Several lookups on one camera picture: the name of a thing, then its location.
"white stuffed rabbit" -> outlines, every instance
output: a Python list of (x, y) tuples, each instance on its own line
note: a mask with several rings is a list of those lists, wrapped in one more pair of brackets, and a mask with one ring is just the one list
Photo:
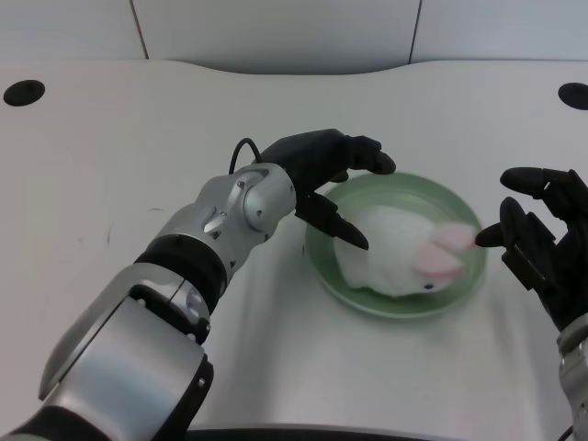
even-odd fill
[(471, 225), (434, 224), (419, 214), (392, 207), (370, 207), (346, 220), (369, 241), (365, 251), (334, 238), (334, 252), (347, 285), (392, 297), (450, 286), (463, 269), (455, 254), (473, 247), (476, 235)]

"table surface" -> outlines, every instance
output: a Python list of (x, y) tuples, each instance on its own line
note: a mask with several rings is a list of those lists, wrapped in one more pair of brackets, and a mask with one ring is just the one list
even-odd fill
[[(588, 113), (559, 87), (587, 62), (433, 62), (350, 76), (255, 76), (179, 62), (0, 64), (0, 431), (39, 407), (62, 333), (173, 212), (227, 173), (242, 137), (260, 148), (337, 128), (382, 142), (400, 171), (452, 188), (498, 219), (513, 166), (588, 177)], [(247, 154), (243, 155), (243, 164)], [(538, 202), (519, 197), (562, 235)], [(221, 299), (205, 348), (215, 380), (195, 424), (305, 423), (457, 439), (552, 440), (571, 423), (557, 331), (537, 296), (490, 252), (472, 298), (416, 322), (327, 294), (290, 216)]]

